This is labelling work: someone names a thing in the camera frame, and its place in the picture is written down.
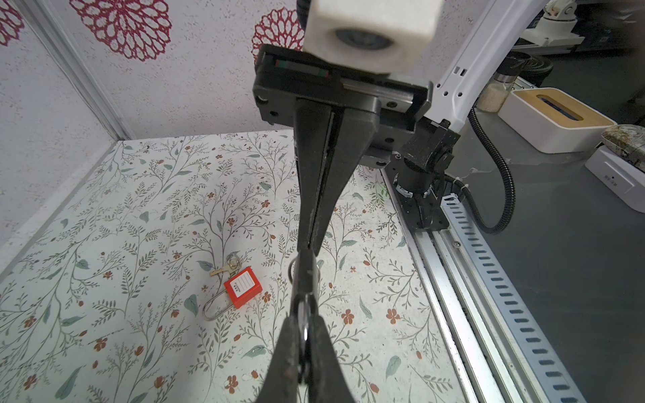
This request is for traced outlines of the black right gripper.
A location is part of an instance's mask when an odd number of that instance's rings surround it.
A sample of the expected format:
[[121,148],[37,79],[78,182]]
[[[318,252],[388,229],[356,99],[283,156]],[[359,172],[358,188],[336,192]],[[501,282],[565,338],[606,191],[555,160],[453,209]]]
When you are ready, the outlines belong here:
[[[317,255],[355,168],[361,163],[381,169],[391,162],[430,109],[433,85],[262,45],[253,94],[265,122],[293,125],[300,188],[297,249]],[[332,107],[345,110],[334,115]]]

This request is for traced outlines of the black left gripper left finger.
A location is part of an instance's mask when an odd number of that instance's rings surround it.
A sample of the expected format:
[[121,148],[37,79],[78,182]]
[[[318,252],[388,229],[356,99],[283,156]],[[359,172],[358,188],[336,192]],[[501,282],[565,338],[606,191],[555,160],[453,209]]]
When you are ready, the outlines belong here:
[[283,322],[278,341],[256,402],[297,402],[305,354],[305,303],[297,299]]

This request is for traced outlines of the black padlock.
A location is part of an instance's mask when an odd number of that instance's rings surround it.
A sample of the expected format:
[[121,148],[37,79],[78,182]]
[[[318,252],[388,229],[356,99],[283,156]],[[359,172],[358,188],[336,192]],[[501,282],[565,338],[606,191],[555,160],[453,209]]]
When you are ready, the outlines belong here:
[[318,281],[315,253],[310,249],[300,251],[292,268],[291,314],[301,325],[317,314]]

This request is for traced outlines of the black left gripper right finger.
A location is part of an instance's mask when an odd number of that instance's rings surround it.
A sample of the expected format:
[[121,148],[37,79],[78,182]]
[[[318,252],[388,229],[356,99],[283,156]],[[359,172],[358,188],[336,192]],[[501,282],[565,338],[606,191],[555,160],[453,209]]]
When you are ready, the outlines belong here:
[[326,324],[312,300],[302,302],[302,383],[309,402],[354,402]]

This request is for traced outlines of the red padlock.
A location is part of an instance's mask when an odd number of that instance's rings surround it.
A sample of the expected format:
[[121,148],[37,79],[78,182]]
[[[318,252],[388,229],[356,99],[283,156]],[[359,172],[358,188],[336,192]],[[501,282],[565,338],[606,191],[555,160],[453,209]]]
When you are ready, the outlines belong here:
[[263,292],[257,275],[250,266],[223,283],[223,290],[216,293],[203,306],[203,317],[215,321],[225,312],[235,308],[240,310],[245,304]]

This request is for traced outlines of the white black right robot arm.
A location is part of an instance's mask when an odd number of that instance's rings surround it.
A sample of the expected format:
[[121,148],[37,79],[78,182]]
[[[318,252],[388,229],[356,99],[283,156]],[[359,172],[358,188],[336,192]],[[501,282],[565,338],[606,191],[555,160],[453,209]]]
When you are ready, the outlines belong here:
[[415,229],[448,226],[445,170],[484,85],[540,8],[488,1],[438,83],[406,71],[426,53],[440,1],[300,1],[300,50],[262,45],[253,94],[262,119],[294,132],[301,194],[297,252],[322,248],[357,166],[385,169]]

